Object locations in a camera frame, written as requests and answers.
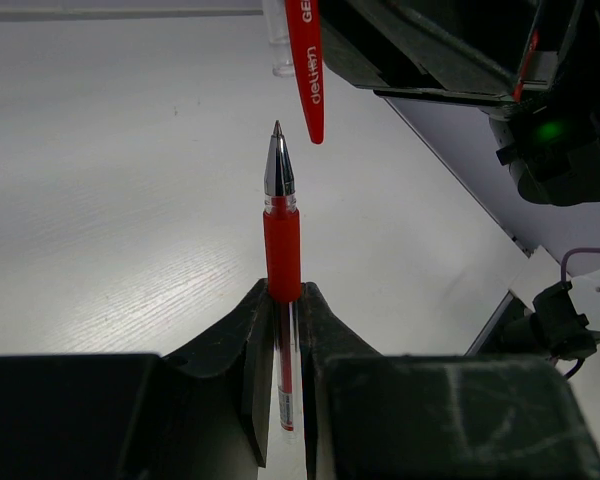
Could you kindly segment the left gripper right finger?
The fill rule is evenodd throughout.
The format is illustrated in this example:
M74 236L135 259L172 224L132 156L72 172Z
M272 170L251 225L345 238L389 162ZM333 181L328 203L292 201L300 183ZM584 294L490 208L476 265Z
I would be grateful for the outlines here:
M300 300L311 479L600 479L569 382L529 356L385 356L308 282Z

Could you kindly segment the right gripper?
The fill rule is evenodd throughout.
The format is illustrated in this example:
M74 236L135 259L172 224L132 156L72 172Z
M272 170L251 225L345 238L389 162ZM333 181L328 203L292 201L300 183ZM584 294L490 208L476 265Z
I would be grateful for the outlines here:
M327 67L402 96L500 101L511 117L556 83L583 1L322 1Z

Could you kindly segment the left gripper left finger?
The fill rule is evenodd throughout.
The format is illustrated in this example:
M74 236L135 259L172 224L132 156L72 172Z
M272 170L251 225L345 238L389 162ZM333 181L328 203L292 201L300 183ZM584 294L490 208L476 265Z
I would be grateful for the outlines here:
M0 356L0 479L254 479L272 361L264 281L165 356Z

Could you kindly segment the red gel pen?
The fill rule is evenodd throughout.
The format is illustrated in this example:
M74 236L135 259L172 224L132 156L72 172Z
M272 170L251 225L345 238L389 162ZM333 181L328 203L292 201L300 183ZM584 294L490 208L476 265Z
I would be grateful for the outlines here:
M300 215L294 174L279 121L274 123L264 173L263 228L267 289L273 301L279 423L285 441L299 434L302 395L298 301L302 293Z

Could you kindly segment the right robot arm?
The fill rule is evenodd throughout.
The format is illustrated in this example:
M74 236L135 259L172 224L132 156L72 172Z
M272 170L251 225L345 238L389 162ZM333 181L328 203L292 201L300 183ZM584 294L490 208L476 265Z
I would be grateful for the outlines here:
M385 98L475 107L519 195L600 202L600 1L323 1L326 65Z

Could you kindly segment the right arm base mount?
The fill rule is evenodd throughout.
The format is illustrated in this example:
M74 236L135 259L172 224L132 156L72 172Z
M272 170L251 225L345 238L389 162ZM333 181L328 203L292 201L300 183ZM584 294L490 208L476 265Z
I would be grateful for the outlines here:
M529 257L469 355L519 354L551 363L573 361L573 377L600 345L600 269L572 276L576 256L600 256L600 247L579 247L556 260L542 246Z

